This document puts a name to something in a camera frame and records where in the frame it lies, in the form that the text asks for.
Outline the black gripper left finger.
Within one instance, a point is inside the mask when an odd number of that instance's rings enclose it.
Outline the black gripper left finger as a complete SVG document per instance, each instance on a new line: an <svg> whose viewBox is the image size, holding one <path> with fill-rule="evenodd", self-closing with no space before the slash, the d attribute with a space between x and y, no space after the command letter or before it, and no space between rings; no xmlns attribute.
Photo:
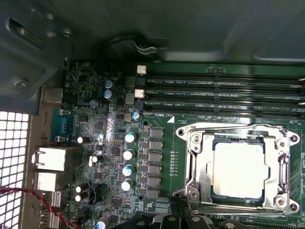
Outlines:
<svg viewBox="0 0 305 229"><path fill-rule="evenodd" d="M187 197L171 197L168 214L150 214L137 211L122 223L122 229L188 229L189 203Z"/></svg>

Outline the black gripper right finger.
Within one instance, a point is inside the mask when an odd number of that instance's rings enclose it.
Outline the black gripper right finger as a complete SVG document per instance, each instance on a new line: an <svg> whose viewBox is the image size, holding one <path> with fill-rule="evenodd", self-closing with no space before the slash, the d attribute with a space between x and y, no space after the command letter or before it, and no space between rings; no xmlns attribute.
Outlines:
<svg viewBox="0 0 305 229"><path fill-rule="evenodd" d="M186 198L181 198L181 228L182 229L250 229L237 221L224 221L214 225L206 216L194 215Z"/></svg>

